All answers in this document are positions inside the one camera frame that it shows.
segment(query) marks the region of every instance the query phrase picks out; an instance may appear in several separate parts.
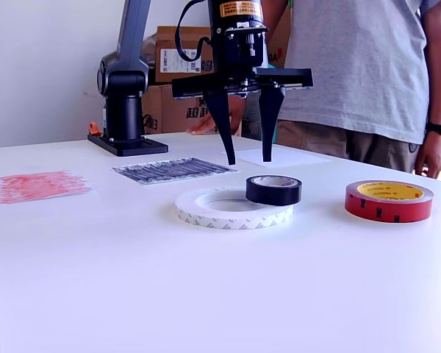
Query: hand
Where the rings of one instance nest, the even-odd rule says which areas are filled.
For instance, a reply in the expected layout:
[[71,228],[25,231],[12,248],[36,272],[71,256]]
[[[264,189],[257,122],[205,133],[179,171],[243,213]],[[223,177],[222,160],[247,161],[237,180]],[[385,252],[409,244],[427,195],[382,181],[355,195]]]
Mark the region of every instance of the hand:
[[428,132],[418,152],[417,162],[415,163],[415,173],[417,175],[423,173],[425,164],[428,166],[426,176],[436,179],[441,172],[441,135],[434,131]]
[[[229,97],[230,116],[232,117],[230,121],[230,130],[232,131],[232,134],[237,132],[240,123],[242,122],[243,114],[245,113],[245,106],[245,99],[241,99],[240,97],[236,96]],[[191,135],[202,135],[214,127],[215,122],[212,120],[211,114],[208,113],[195,126],[188,129],[187,132]]]

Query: red scribble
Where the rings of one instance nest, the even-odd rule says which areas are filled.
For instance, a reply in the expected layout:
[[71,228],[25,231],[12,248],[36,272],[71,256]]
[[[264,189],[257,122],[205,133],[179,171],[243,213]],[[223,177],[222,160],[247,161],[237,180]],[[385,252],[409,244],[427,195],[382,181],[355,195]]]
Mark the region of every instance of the red scribble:
[[70,171],[4,176],[0,178],[0,204],[73,195],[92,190],[81,177]]

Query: khaki pants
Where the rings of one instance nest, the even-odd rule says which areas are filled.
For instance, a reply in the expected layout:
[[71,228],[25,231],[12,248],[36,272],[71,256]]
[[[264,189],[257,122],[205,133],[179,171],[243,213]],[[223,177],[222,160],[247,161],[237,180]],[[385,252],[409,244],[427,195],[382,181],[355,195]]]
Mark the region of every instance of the khaki pants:
[[411,173],[418,145],[338,127],[280,120],[276,143]]

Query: red double-sided tape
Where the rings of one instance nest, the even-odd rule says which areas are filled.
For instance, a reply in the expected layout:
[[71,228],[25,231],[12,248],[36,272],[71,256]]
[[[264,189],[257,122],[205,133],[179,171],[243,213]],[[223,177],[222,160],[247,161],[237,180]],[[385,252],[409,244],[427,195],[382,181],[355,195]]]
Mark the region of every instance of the red double-sided tape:
[[371,221],[409,223],[431,215],[433,198],[430,190],[417,185],[370,180],[348,185],[345,208]]

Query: black scribbled paper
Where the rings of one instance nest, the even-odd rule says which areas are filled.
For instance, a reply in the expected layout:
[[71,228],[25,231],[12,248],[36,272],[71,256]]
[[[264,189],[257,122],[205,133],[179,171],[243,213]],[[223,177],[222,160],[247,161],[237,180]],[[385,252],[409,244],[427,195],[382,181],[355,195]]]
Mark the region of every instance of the black scribbled paper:
[[140,184],[157,184],[237,172],[223,165],[209,163],[197,158],[132,164],[113,168],[113,170]]

